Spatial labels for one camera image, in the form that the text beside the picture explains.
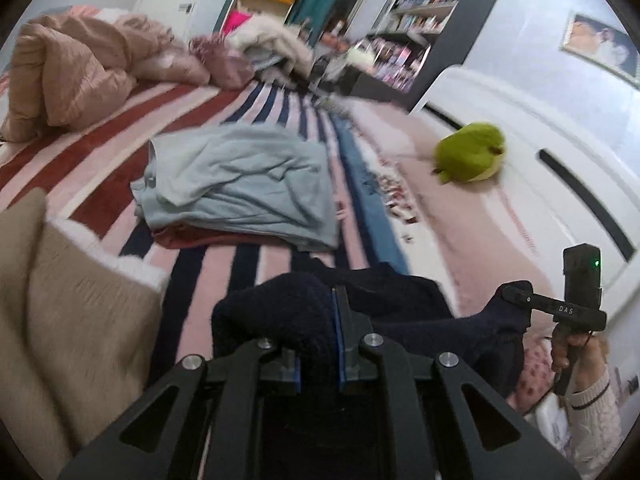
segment green plush toy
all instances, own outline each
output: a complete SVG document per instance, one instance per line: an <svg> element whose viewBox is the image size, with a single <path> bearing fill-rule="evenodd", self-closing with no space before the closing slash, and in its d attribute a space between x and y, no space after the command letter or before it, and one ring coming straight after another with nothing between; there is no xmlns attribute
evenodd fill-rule
<svg viewBox="0 0 640 480"><path fill-rule="evenodd" d="M493 124L472 123L436 146L436 170L443 184L484 180L500 169L505 154L502 132Z"/></svg>

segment framed photo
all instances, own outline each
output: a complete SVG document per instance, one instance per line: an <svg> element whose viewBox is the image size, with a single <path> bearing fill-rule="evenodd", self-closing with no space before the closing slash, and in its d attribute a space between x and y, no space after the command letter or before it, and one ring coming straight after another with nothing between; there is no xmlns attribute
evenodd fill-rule
<svg viewBox="0 0 640 480"><path fill-rule="evenodd" d="M572 14L562 48L640 88L640 55L627 33L584 14Z"/></svg>

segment striped blanket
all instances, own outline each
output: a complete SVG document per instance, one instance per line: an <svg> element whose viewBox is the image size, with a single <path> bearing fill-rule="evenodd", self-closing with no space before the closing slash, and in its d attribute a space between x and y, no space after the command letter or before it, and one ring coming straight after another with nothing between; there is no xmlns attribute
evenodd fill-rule
<svg viewBox="0 0 640 480"><path fill-rule="evenodd" d="M279 123L326 145L340 209L337 250L308 254L253 244L167 250L154 242L134 215L129 189L147 164L147 141L161 132L235 121ZM257 83L238 92L140 85L123 109L85 131L4 145L0 164L0 209L34 187L44 188L51 215L87 225L113 254L140 256L171 272L150 382L187 354L212 357L209 319L227 293L296 270L302 258L317 256L329 266L352 269L389 261L407 272L349 125L314 106L309 96Z"/></svg>

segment white knit sweater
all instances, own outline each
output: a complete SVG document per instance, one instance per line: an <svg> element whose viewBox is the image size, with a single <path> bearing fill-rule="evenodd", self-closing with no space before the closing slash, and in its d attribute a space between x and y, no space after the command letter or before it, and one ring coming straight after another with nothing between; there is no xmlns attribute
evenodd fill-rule
<svg viewBox="0 0 640 480"><path fill-rule="evenodd" d="M571 427L568 458L584 480L596 478L620 444L620 415L609 381L607 371L591 388L566 396Z"/></svg>

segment metal bolt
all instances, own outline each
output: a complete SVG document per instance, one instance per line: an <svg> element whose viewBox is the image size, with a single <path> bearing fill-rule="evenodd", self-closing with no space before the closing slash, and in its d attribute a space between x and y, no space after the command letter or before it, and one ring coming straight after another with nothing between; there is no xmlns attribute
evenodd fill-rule
<svg viewBox="0 0 640 480"><path fill-rule="evenodd" d="M182 366L187 370L197 370L202 366L204 359L199 355L187 355L182 360Z"/></svg>
<svg viewBox="0 0 640 480"><path fill-rule="evenodd" d="M373 348L382 345L385 342L385 339L380 334L367 334L362 338L364 344L367 346L373 346Z"/></svg>
<svg viewBox="0 0 640 480"><path fill-rule="evenodd" d="M440 364L445 368L453 368L458 366L460 359L452 352L444 352L438 356L438 361L440 361Z"/></svg>
<svg viewBox="0 0 640 480"><path fill-rule="evenodd" d="M271 339L263 337L262 339L258 340L258 346L263 350L270 350L271 348L273 348L273 341L271 341Z"/></svg>

